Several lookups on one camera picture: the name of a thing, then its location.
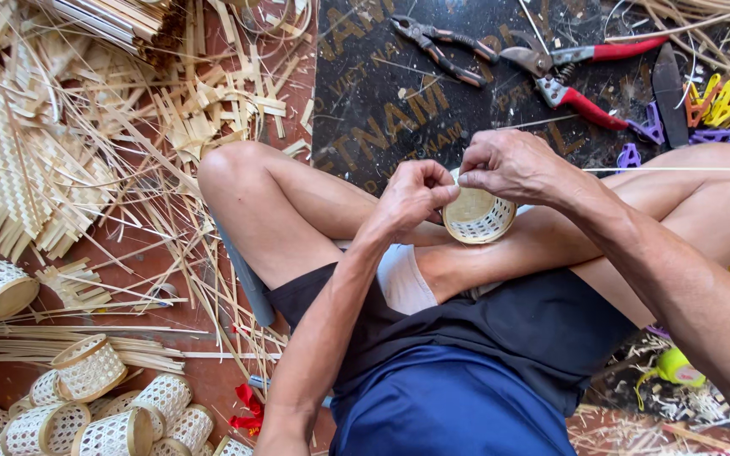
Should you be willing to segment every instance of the black wooden board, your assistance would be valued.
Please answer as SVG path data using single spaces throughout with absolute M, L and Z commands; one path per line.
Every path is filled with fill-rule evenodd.
M 613 4 L 531 0 L 527 5 L 553 50 L 554 38 L 562 48 L 601 43 Z M 419 22 L 469 34 L 498 51 L 514 44 L 509 30 L 532 33 L 516 0 L 324 0 L 311 154 L 315 167 L 380 195 L 402 160 L 433 158 L 453 168 L 475 131 L 575 114 L 569 107 L 548 108 L 532 77 L 512 62 L 502 59 L 489 67 L 459 46 L 439 45 L 457 65 L 490 79 L 487 87 L 438 77 L 441 68 L 390 24 L 391 14 L 407 14 L 411 6 L 411 16 Z M 631 22 L 642 17 L 628 14 Z M 611 21 L 608 34 L 620 34 L 620 22 Z M 653 50 L 584 64 L 569 84 L 602 109 L 642 121 L 644 107 L 653 99 L 650 76 L 656 56 Z M 627 142 L 637 144 L 644 160 L 659 151 L 630 131 L 604 130 L 579 117 L 522 129 L 542 136 L 577 166 L 614 166 Z

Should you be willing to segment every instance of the knife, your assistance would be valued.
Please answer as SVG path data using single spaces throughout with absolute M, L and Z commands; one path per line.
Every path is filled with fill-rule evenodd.
M 677 69 L 677 61 L 672 44 L 664 43 L 658 54 L 658 60 L 652 69 L 652 90 L 658 101 L 658 111 L 664 121 L 664 130 L 669 145 L 673 149 L 689 145 L 689 128 L 686 126 L 686 105 L 683 100 L 683 83 L 681 72 Z

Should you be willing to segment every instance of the man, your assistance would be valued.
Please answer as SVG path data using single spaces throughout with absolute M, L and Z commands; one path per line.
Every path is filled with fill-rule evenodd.
M 730 167 L 730 144 L 651 166 Z M 377 202 L 261 144 L 203 160 L 213 215 L 293 329 L 256 454 L 309 454 L 332 386 L 331 454 L 572 454 L 563 415 L 655 319 L 730 403 L 730 171 L 599 180 L 531 134 L 482 131 L 459 184 L 537 207 L 480 247 L 424 222 L 453 184 L 405 162 Z

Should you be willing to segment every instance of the pliers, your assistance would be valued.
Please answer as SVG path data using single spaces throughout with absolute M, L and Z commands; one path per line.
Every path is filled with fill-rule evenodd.
M 501 56 L 492 50 L 492 48 L 470 36 L 461 35 L 461 33 L 451 32 L 449 30 L 439 30 L 431 25 L 420 24 L 419 21 L 409 16 L 395 15 L 391 16 L 390 20 L 393 23 L 393 27 L 396 28 L 396 31 L 401 36 L 415 41 L 421 49 L 424 49 L 430 54 L 432 59 L 444 71 L 452 77 L 461 79 L 475 87 L 483 87 L 486 85 L 486 79 L 474 74 L 472 71 L 456 67 L 447 57 L 444 57 L 444 53 L 432 43 L 431 38 L 468 46 L 472 48 L 473 52 L 487 59 L 490 63 L 497 63 L 501 59 Z
M 501 57 L 508 58 L 536 76 L 537 88 L 549 106 L 556 109 L 560 105 L 572 105 L 585 119 L 611 130 L 625 130 L 627 122 L 604 112 L 576 89 L 565 85 L 567 78 L 573 74 L 573 70 L 576 68 L 574 63 L 588 59 L 591 62 L 600 62 L 633 57 L 663 45 L 668 39 L 668 36 L 659 36 L 630 45 L 597 45 L 559 49 L 548 55 L 540 43 L 528 33 L 518 31 L 510 33 L 528 43 L 531 49 L 514 46 L 503 49 Z M 557 68 L 556 74 L 553 75 L 551 69 L 554 67 L 563 68 Z

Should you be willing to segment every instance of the leg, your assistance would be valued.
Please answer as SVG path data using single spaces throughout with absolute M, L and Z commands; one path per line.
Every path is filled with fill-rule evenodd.
M 730 144 L 707 144 L 667 152 L 645 166 L 730 167 Z M 730 262 L 730 173 L 638 171 L 603 181 L 626 203 L 663 221 L 705 254 L 724 264 Z M 576 226 L 549 208 L 522 214 L 496 244 L 481 247 L 448 244 L 416 249 L 419 270 L 439 302 L 473 286 L 583 263 L 600 255 Z M 637 301 L 624 279 L 620 276 L 618 282 L 612 279 L 617 272 L 609 262 L 596 260 L 575 268 L 574 272 L 637 325 L 644 326 L 651 323 L 647 320 L 653 320 L 651 315 L 644 315 L 646 308 Z
M 244 260 L 270 288 L 339 261 L 330 239 L 352 239 L 377 199 L 322 171 L 255 142 L 211 151 L 199 166 L 199 187 L 212 215 Z M 423 223 L 408 244 L 451 239 Z

